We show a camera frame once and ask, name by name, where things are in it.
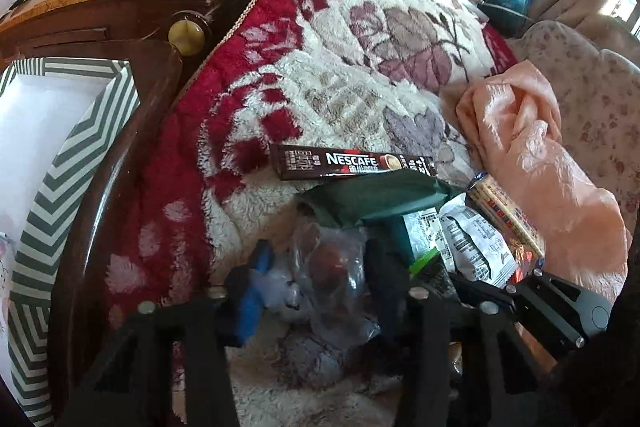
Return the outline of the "red gold snack packet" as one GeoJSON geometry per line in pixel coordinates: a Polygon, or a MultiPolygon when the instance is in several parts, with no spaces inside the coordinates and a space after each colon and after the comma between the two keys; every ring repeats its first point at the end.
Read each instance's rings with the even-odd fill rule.
{"type": "Polygon", "coordinates": [[[516,269],[510,276],[509,283],[517,284],[528,277],[530,272],[536,268],[538,257],[532,247],[515,237],[509,237],[506,240],[506,245],[508,245],[516,263],[516,269]]]}

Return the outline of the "white blue snack packet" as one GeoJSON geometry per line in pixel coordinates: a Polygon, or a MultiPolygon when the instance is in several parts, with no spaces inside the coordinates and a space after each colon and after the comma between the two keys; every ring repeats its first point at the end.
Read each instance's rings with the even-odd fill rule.
{"type": "Polygon", "coordinates": [[[459,194],[435,207],[402,217],[412,254],[409,271],[418,274],[434,258],[448,272],[458,271],[471,282],[505,288],[518,269],[502,234],[459,194]]]}

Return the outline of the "yellow cracker pack blue ends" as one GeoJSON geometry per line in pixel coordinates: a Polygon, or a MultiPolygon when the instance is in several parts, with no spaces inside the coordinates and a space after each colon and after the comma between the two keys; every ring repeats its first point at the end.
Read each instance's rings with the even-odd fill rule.
{"type": "Polygon", "coordinates": [[[477,173],[466,189],[469,198],[502,233],[513,236],[537,259],[544,260],[544,239],[506,191],[487,172],[477,173]]]}

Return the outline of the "dark green snack packet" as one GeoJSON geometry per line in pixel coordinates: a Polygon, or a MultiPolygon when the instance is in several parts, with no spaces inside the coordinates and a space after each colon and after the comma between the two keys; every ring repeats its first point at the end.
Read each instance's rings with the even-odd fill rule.
{"type": "Polygon", "coordinates": [[[318,185],[298,196],[322,227],[358,228],[420,210],[439,210],[463,188],[412,170],[367,174],[318,185]]]}

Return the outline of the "clear bag of dates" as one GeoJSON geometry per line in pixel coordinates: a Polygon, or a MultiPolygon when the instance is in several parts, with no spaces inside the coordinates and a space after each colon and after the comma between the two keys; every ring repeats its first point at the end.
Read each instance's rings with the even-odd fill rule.
{"type": "Polygon", "coordinates": [[[266,275],[267,309],[284,321],[309,325],[334,347],[364,345],[380,332],[364,280],[364,246],[359,230],[299,222],[290,248],[266,275]]]}

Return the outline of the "brown Nescafe coffee stick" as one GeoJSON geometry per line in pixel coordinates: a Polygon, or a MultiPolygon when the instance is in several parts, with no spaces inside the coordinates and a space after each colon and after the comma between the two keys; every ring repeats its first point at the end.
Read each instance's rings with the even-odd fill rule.
{"type": "Polygon", "coordinates": [[[412,170],[435,176],[431,158],[301,145],[271,144],[271,165],[283,181],[351,178],[372,173],[412,170]]]}

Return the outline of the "peach satin cloth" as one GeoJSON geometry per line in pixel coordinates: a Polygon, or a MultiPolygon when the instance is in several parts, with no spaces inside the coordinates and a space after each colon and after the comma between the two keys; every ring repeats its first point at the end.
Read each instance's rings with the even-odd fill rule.
{"type": "Polygon", "coordinates": [[[544,240],[544,267],[615,301],[631,235],[615,196],[594,185],[563,145],[560,106],[529,61],[440,91],[459,129],[544,240]]]}

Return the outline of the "green white striped box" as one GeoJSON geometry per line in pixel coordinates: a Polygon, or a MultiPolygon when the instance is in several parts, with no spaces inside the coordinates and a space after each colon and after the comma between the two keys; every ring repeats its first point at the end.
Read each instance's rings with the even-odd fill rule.
{"type": "Polygon", "coordinates": [[[139,104],[122,60],[23,58],[1,74],[1,381],[34,426],[53,423],[48,325],[61,256],[139,104]]]}

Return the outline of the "red white floral blanket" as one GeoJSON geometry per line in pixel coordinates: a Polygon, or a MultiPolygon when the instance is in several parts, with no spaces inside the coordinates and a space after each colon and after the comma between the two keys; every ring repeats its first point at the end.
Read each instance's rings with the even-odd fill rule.
{"type": "MultiPolygon", "coordinates": [[[[273,267],[299,222],[320,225],[298,201],[312,182],[281,180],[271,144],[425,156],[440,179],[469,181],[478,158],[440,91],[514,63],[460,0],[253,0],[143,159],[106,269],[112,326],[141,303],[200,297],[262,239],[273,267]]],[[[240,423],[390,425],[397,381],[360,365],[376,336],[340,349],[284,321],[266,307],[267,273],[257,331],[228,352],[240,423]]]]}

